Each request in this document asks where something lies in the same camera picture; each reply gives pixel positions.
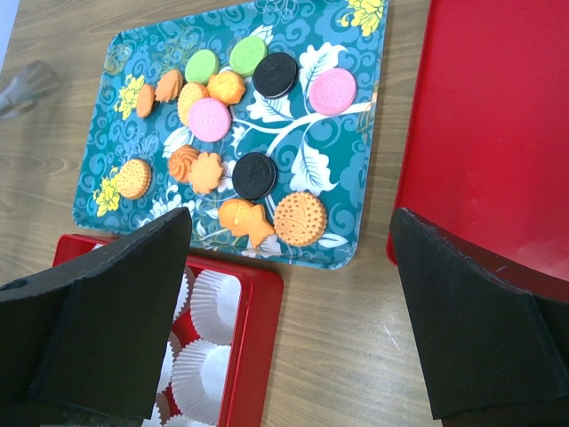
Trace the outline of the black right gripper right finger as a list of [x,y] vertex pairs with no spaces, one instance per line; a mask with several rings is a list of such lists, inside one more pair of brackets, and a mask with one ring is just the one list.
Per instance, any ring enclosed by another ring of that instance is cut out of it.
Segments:
[[567,282],[406,208],[390,236],[432,415],[567,417]]

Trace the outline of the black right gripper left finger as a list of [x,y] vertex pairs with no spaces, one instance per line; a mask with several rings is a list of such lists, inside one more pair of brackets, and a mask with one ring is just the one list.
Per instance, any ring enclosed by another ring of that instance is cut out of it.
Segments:
[[3,285],[1,416],[150,417],[191,232],[177,208]]

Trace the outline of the orange plain oval cookie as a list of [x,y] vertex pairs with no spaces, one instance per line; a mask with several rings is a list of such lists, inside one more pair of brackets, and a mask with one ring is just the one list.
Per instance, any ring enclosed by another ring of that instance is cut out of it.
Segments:
[[144,84],[140,91],[136,105],[136,113],[139,118],[148,117],[153,109],[155,101],[155,89],[152,85]]

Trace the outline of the metal tongs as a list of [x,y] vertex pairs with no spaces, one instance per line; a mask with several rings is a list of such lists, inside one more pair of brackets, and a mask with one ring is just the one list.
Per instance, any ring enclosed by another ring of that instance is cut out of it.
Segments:
[[28,64],[1,90],[1,119],[29,112],[39,100],[59,91],[61,84],[58,74],[46,62],[36,60]]

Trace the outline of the orange round embossed cookie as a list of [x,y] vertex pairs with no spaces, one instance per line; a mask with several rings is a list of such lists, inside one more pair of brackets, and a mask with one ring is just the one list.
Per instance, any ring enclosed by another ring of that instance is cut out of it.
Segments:
[[207,90],[209,95],[222,103],[235,105],[239,103],[245,93],[245,84],[242,77],[237,73],[227,70],[212,75],[209,79]]

